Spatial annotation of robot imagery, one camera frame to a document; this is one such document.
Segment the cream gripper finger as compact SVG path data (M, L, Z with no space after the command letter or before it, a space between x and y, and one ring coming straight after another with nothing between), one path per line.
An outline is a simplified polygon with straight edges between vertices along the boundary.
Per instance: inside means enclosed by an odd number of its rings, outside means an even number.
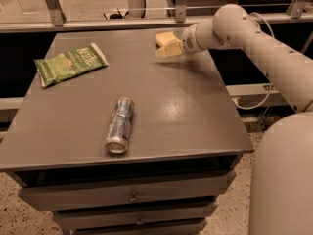
M168 57L179 56L183 53L184 47L179 39L174 39L167 43L166 45L160 47L156 51L156 55L162 59Z

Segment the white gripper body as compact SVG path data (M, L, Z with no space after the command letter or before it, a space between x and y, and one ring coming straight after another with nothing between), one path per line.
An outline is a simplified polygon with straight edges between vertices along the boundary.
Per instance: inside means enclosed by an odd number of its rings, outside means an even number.
M197 28L196 25L191 25L186 28L181 35L184 50L188 53L198 53L202 51L202 47L198 44L196 39Z

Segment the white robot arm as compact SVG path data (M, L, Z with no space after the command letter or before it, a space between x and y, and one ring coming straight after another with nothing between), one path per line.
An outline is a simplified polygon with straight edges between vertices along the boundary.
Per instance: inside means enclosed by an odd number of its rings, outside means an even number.
M313 60L260 29L239 5L176 37L156 37L161 58L223 46L240 48L295 113L273 124L254 152L248 235L313 235Z

